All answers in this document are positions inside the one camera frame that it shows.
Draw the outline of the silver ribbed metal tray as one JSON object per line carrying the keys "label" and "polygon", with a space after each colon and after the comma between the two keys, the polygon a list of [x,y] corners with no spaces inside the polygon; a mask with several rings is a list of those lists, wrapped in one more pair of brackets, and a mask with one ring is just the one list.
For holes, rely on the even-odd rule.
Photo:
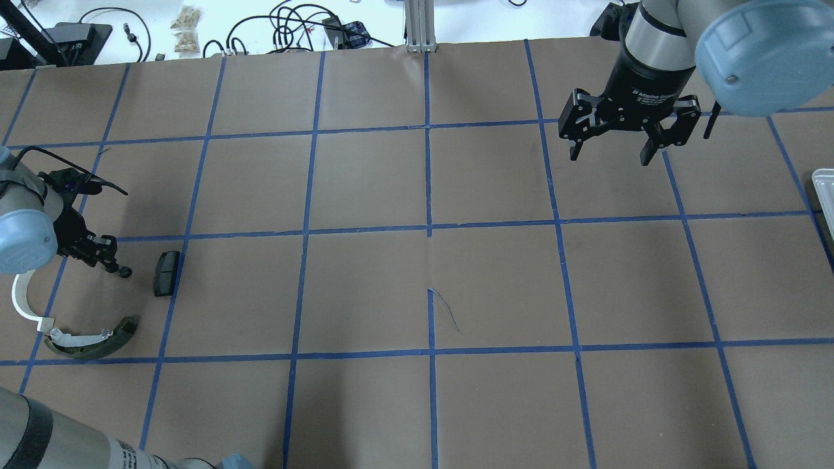
{"label": "silver ribbed metal tray", "polygon": [[822,214],[826,221],[826,227],[831,237],[833,237],[834,231],[833,183],[832,168],[819,168],[811,173],[811,184],[815,190],[817,200],[821,205]]}

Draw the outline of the aluminium frame post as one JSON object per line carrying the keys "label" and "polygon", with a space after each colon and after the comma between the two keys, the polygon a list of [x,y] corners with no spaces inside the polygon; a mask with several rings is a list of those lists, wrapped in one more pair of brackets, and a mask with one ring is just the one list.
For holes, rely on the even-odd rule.
{"label": "aluminium frame post", "polygon": [[405,47],[409,53],[434,53],[435,1],[402,1],[405,13]]}

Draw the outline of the olive brake shoe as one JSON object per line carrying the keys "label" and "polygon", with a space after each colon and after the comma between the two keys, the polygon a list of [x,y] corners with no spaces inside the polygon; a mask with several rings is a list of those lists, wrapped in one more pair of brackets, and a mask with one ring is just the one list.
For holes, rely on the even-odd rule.
{"label": "olive brake shoe", "polygon": [[53,353],[71,360],[99,360],[125,347],[137,332],[140,319],[123,317],[117,326],[98,335],[72,335],[53,328],[44,336],[44,344]]}

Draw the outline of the black power adapter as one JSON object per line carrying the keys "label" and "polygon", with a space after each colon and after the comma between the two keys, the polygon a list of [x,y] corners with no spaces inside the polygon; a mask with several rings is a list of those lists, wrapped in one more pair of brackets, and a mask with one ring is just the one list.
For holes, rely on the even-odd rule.
{"label": "black power adapter", "polygon": [[614,42],[624,39],[632,12],[633,8],[628,4],[608,3],[590,28],[589,36],[600,36]]}

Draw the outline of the white curved plastic part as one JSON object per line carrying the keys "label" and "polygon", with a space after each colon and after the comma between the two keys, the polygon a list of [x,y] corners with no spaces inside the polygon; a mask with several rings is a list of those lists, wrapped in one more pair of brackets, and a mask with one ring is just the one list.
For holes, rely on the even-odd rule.
{"label": "white curved plastic part", "polygon": [[21,317],[36,324],[38,332],[48,335],[55,327],[54,319],[36,313],[29,303],[29,284],[35,272],[36,270],[29,270],[26,273],[15,275],[11,290],[12,305]]}

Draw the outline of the black brake pad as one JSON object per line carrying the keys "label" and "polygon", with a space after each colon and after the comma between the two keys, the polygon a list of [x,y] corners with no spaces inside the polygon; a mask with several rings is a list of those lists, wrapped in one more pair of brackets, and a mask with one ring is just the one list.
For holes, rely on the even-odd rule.
{"label": "black brake pad", "polygon": [[154,285],[152,286],[155,297],[172,296],[175,292],[180,255],[179,251],[167,251],[159,256],[154,270]]}

